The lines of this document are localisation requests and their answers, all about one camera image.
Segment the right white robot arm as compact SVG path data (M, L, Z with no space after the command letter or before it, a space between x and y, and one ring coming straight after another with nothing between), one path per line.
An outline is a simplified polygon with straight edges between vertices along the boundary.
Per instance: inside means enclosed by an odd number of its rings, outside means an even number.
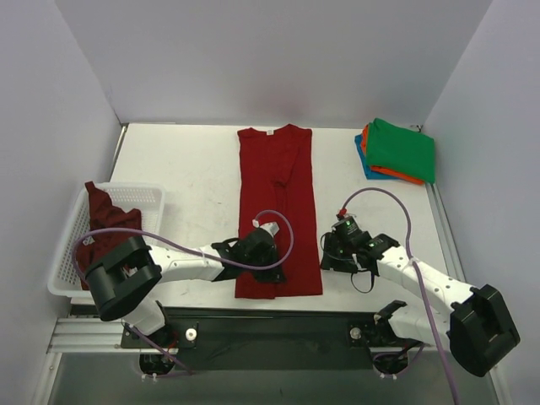
M399 338L440 344L469 374L482 377L521 341L503 295L493 286L478 288L452 278L408 255L406 247L385 234L371 236L355 219L342 216L321 238L321 268L369 273L384 278L421 300L430 312L393 300L373 316L378 341Z

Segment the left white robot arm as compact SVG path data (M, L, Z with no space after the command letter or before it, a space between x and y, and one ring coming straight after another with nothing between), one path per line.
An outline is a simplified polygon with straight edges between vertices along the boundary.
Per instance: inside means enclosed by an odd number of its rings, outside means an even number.
M102 321L123 320L143 341L158 348L170 339L170 327L160 303L151 297L158 284L186 280L220 282L251 274L261 283L285 281L278 258L275 222L256 225L246 237L231 238L197 249L146 243L141 231L84 271Z

